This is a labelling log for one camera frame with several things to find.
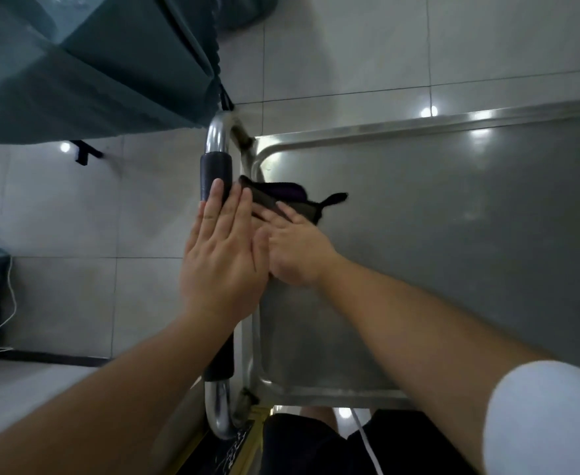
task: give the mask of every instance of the stainless steel tray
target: stainless steel tray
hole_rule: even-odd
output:
[[[580,365],[580,102],[258,137],[242,171],[349,192],[319,224],[343,255]],[[406,400],[310,289],[272,281],[241,337],[263,402]]]

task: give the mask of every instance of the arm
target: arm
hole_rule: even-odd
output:
[[[271,223],[272,272],[324,295],[402,390],[482,470],[492,391],[513,368],[550,356],[424,290],[350,262],[309,221],[279,207],[292,222],[254,207]]]
[[[0,474],[149,471],[162,426],[268,280],[267,233],[251,236],[252,193],[235,185],[221,205],[215,180],[185,248],[184,314],[1,433]]]

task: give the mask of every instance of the white cable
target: white cable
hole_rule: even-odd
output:
[[[10,317],[8,317],[6,320],[4,320],[0,324],[0,328],[5,326],[15,316],[15,313],[17,313],[17,301],[15,300],[15,291],[13,290],[13,286],[11,285],[11,269],[12,268],[13,268],[13,257],[11,257],[9,259],[9,270],[6,274],[6,284],[9,287],[9,291],[11,292],[11,300],[13,301],[13,312],[11,313]],[[0,346],[0,353],[2,353],[4,351],[11,351],[11,350],[14,350],[14,348],[11,346]]]
[[[362,437],[363,442],[365,444],[365,448],[367,449],[367,453],[369,454],[369,458],[373,462],[373,466],[375,467],[375,471],[378,475],[384,475],[382,473],[382,468],[380,467],[380,463],[376,458],[375,454],[373,453],[373,449],[371,445],[369,445],[369,440],[367,439],[367,435],[365,434],[365,430],[363,430],[363,426],[360,424],[360,420],[358,420],[358,415],[356,415],[356,410],[351,408],[351,414],[354,416],[354,420],[356,421],[356,425],[358,426],[358,430],[360,431],[360,437]]]

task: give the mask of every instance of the white sleeve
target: white sleeve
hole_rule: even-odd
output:
[[[580,368],[532,362],[494,389],[484,427],[488,475],[580,474]]]

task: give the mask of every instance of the black handle grip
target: black handle grip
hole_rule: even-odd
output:
[[[202,155],[200,159],[200,196],[202,200],[208,199],[215,178],[220,178],[224,182],[223,204],[229,197],[230,187],[233,183],[233,161],[228,153],[212,151]],[[203,375],[204,381],[217,382],[231,378],[235,373],[234,355],[233,334],[231,333],[229,339],[206,367]]]

